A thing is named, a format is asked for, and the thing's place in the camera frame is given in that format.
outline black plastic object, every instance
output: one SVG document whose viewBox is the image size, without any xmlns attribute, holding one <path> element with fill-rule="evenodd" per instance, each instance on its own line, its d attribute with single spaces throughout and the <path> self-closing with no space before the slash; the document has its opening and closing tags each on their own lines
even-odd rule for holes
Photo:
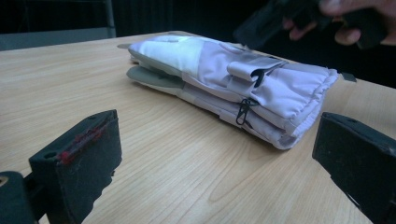
<svg viewBox="0 0 396 224">
<path fill-rule="evenodd" d="M 50 223 L 81 223 L 121 162 L 117 111 L 84 119 L 29 162 L 32 173 L 23 181 L 0 173 L 7 180 L 0 181 L 1 223 L 34 223 L 44 214 Z"/>
<path fill-rule="evenodd" d="M 233 37 L 250 49 L 262 47 L 272 36 L 283 29 L 283 20 L 294 20 L 297 27 L 305 27 L 315 21 L 319 29 L 325 28 L 332 18 L 324 16 L 318 9 L 319 0 L 271 0 L 243 22 Z M 387 30 L 378 13 L 372 8 L 361 9 L 343 15 L 348 27 L 361 29 L 358 41 L 360 49 L 369 49 L 386 37 Z"/>
<path fill-rule="evenodd" d="M 323 113 L 312 157 L 374 223 L 396 223 L 396 141 L 357 120 Z"/>
</svg>

